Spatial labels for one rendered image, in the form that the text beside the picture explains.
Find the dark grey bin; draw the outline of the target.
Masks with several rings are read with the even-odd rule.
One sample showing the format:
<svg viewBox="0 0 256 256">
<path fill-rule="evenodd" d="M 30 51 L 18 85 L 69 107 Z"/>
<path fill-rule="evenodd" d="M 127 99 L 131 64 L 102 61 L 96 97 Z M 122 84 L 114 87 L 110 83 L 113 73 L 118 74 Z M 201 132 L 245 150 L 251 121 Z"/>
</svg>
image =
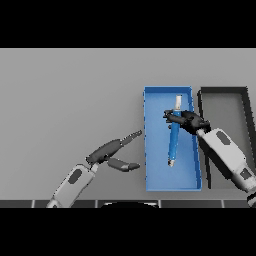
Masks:
<svg viewBox="0 0 256 256">
<path fill-rule="evenodd" d="M 256 174 L 256 130 L 246 87 L 202 87 L 198 91 L 200 117 L 210 122 L 211 130 L 224 130 L 245 154 Z M 206 178 L 211 189 L 215 174 L 227 180 L 205 155 Z"/>
</svg>

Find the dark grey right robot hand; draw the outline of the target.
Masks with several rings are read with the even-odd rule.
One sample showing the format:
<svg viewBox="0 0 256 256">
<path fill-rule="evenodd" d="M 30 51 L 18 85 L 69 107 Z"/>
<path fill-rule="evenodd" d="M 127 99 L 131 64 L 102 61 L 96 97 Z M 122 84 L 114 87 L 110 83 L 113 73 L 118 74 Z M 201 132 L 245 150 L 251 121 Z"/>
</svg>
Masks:
<svg viewBox="0 0 256 256">
<path fill-rule="evenodd" d="M 167 123 L 171 124 L 171 128 L 175 124 L 178 124 L 180 128 L 184 129 L 192 135 L 196 135 L 199 130 L 203 130 L 205 133 L 211 131 L 210 122 L 200 117 L 195 112 L 184 110 L 177 116 L 173 109 L 164 111 L 164 118 Z"/>
</svg>

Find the blue bin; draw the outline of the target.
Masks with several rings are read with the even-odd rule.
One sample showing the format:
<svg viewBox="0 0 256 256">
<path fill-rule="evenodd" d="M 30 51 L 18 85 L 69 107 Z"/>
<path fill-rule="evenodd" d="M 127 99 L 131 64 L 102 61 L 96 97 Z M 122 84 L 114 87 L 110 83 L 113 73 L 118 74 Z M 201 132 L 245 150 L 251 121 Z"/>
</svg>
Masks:
<svg viewBox="0 0 256 256">
<path fill-rule="evenodd" d="M 145 86 L 144 153 L 146 190 L 150 192 L 200 191 L 202 188 L 197 137 L 180 129 L 176 161 L 168 165 L 170 129 L 164 111 L 175 106 L 181 95 L 181 110 L 194 111 L 191 86 Z"/>
</svg>

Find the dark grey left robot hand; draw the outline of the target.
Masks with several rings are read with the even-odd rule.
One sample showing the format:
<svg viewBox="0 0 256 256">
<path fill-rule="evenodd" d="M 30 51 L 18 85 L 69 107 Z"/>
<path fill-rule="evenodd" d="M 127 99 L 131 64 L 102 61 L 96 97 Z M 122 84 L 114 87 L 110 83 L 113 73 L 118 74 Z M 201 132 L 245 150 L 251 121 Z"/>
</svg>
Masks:
<svg viewBox="0 0 256 256">
<path fill-rule="evenodd" d="M 133 139 L 140 136 L 141 134 L 142 131 L 139 130 L 128 135 L 124 139 L 114 139 L 103 144 L 86 157 L 87 163 L 90 166 L 94 166 L 95 164 L 102 164 L 106 162 L 109 167 L 122 172 L 129 172 L 134 169 L 138 169 L 140 167 L 138 163 L 127 163 L 120 159 L 114 158 L 114 155 L 121 148 L 123 148 L 125 145 L 130 143 Z"/>
</svg>

